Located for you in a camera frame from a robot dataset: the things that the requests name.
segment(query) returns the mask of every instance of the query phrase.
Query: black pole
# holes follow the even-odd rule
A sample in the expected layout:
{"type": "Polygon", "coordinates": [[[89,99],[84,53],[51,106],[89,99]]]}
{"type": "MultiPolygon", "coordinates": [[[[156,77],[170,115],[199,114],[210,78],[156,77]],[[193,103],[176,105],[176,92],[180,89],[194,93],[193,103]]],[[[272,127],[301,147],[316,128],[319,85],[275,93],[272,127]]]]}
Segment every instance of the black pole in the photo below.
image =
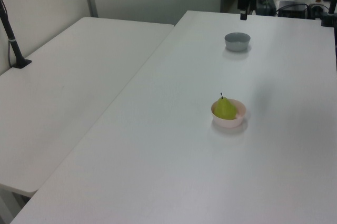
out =
{"type": "Polygon", "coordinates": [[[22,56],[19,45],[17,44],[16,38],[14,36],[12,27],[9,23],[6,10],[5,10],[2,2],[0,2],[0,19],[1,19],[2,24],[4,25],[4,28],[5,28],[7,37],[8,37],[8,41],[10,42],[10,44],[12,46],[12,49],[13,49],[13,52],[14,52],[15,57],[16,57],[16,64],[13,65],[12,67],[22,69],[26,65],[30,64],[32,61],[28,60],[28,59],[25,59],[22,56]]]}

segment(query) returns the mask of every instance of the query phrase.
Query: black cable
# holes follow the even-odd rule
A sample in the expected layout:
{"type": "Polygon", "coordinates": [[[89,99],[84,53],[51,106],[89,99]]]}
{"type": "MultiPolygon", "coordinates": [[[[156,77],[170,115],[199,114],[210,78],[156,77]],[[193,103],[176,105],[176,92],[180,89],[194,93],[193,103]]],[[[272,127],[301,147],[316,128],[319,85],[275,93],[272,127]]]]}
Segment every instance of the black cable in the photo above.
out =
{"type": "MultiPolygon", "coordinates": [[[[6,5],[5,5],[4,1],[0,0],[0,3],[4,7],[5,12],[6,12],[6,16],[8,18],[8,12],[7,12],[6,5]]],[[[9,63],[9,67],[11,68],[12,67],[12,65],[11,65],[11,43],[9,42],[9,40],[8,40],[8,63],[9,63]]]]}
{"type": "Polygon", "coordinates": [[[323,7],[325,7],[327,10],[329,10],[329,8],[328,8],[327,6],[324,6],[323,4],[312,3],[312,4],[310,4],[309,6],[310,6],[310,7],[311,7],[311,6],[323,6],[323,7]]]}
{"type": "Polygon", "coordinates": [[[11,58],[9,57],[10,56],[10,45],[11,43],[8,41],[8,63],[9,63],[9,67],[11,68],[12,67],[11,58]]]}
{"type": "Polygon", "coordinates": [[[280,7],[278,10],[276,10],[276,12],[278,12],[279,10],[283,10],[283,9],[285,9],[285,8],[294,7],[294,6],[302,6],[302,5],[306,6],[307,8],[309,7],[309,5],[306,4],[306,3],[289,4],[289,5],[280,7]]]}
{"type": "Polygon", "coordinates": [[[3,1],[3,0],[0,0],[0,2],[1,2],[2,6],[3,6],[4,9],[5,9],[6,16],[8,17],[8,13],[7,13],[7,9],[6,9],[6,5],[5,5],[4,1],[3,1]]]}

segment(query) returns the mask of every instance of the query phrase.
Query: pear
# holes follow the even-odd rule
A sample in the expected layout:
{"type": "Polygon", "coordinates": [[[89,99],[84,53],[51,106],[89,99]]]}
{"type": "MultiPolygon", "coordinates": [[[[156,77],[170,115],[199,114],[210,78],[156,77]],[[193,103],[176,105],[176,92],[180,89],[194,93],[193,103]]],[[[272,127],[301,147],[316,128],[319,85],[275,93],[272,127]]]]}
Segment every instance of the pear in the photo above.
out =
{"type": "Polygon", "coordinates": [[[214,115],[225,120],[234,120],[236,116],[236,107],[233,106],[226,97],[222,96],[217,101],[216,107],[214,109],[214,115]]]}

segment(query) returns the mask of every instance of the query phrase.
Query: pink bowl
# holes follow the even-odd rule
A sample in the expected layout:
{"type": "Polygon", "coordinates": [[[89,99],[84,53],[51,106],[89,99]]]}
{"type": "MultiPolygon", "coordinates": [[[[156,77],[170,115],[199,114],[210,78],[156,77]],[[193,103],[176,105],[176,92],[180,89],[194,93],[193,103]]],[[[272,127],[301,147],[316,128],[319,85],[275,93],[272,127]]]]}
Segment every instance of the pink bowl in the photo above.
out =
{"type": "Polygon", "coordinates": [[[234,120],[225,120],[225,119],[219,118],[218,116],[215,116],[213,114],[213,112],[214,112],[215,106],[217,104],[217,101],[216,101],[216,102],[213,103],[213,105],[211,107],[213,120],[220,127],[235,128],[242,123],[243,117],[246,114],[246,107],[244,106],[244,104],[242,104],[238,100],[235,100],[235,99],[228,99],[228,100],[236,107],[236,110],[237,110],[236,118],[234,120]]]}

